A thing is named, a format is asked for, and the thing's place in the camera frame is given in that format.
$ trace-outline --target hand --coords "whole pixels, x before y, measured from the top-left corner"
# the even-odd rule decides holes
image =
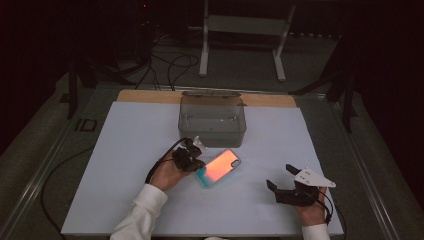
[[[319,191],[322,193],[319,194],[318,199],[324,203],[324,195],[327,191],[327,188],[321,187]],[[296,209],[297,214],[299,214],[300,219],[302,220],[303,226],[313,226],[318,224],[325,223],[325,209],[319,203],[315,202],[311,206],[299,207],[293,206]]]
[[[166,155],[163,162],[159,165],[153,173],[150,184],[159,188],[162,191],[169,190],[189,173],[183,172],[177,168],[175,162],[172,160],[172,152]]]

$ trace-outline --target sleeve cuff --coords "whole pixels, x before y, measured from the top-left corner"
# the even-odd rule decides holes
[[[327,224],[318,224],[302,227],[303,238],[305,240],[329,240]]]
[[[150,184],[145,184],[137,198],[134,199],[134,204],[148,206],[159,213],[167,200],[168,196],[162,190]]]

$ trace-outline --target gray carpet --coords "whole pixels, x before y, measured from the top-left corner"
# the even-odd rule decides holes
[[[190,68],[175,85],[178,89],[200,87],[285,93],[317,80],[334,44],[333,40],[328,39],[289,38],[283,52],[283,64],[288,79],[284,84],[276,81],[268,49],[246,51],[246,49],[213,49],[211,46],[208,76],[200,78],[198,67]],[[189,44],[158,45],[154,51],[157,52],[155,55],[162,54],[168,61],[172,61],[178,54],[158,52],[178,51],[200,57],[200,48],[194,48]],[[189,63],[188,59],[181,60],[182,62],[175,63],[180,65]],[[156,77],[162,89],[169,89],[166,87],[168,66],[167,63],[153,58],[152,67],[157,72]],[[137,82],[144,71],[146,69],[142,69],[129,79]],[[176,77],[181,71],[182,68],[171,68],[170,76]],[[150,72],[140,88],[154,88],[153,79],[154,75]],[[66,120],[67,105],[58,103],[62,93],[66,92],[65,80],[66,76],[58,82],[56,94],[46,102],[1,156],[0,217],[3,223],[19,201],[26,183],[43,159],[49,155],[52,146],[55,146],[56,137],[60,135],[61,129],[68,124],[70,131],[54,155],[50,169],[63,161],[69,161],[51,176],[44,192],[48,212],[59,226],[63,224],[90,157],[91,151],[87,149],[96,143],[108,109],[119,91],[130,88],[106,78],[99,78],[100,83],[94,91],[80,87],[80,112],[73,120]],[[413,199],[387,147],[372,124],[361,103],[360,95],[356,94],[354,99],[357,116],[352,118],[353,133],[347,134],[340,126],[338,105],[327,103],[322,99],[322,95],[319,95],[325,92],[326,87],[316,89],[313,94],[296,97],[296,103],[305,117],[325,175],[338,184],[332,195],[346,220],[347,239],[390,239],[385,235],[384,224],[379,222],[377,217],[379,214],[377,210],[381,208],[375,206],[373,198],[375,193],[381,197],[398,239],[423,239],[423,212]],[[97,120],[96,130],[74,131],[76,120],[79,118]],[[87,152],[73,157],[84,150]],[[364,181],[361,168],[364,166],[358,164],[358,159],[371,173],[375,188],[367,186],[367,182]],[[67,238],[106,239],[99,236]],[[60,239],[42,211],[40,195],[24,214],[10,239]]]

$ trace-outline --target dark background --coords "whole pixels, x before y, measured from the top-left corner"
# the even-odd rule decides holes
[[[275,1],[212,2],[210,11],[220,14],[280,16]],[[140,8],[144,3],[148,8]],[[423,207],[424,8],[413,0],[374,3],[301,2],[291,32],[341,36],[325,71],[355,66],[355,90]],[[187,26],[202,26],[203,2],[9,0],[0,11],[2,153],[55,91],[75,51],[110,66],[133,58],[143,64],[149,27],[158,25],[184,39]],[[152,25],[137,31],[146,21]]]

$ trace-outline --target phone case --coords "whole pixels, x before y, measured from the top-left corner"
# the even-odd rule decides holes
[[[196,171],[205,187],[210,187],[241,164],[241,160],[231,150],[226,149],[205,167]]]

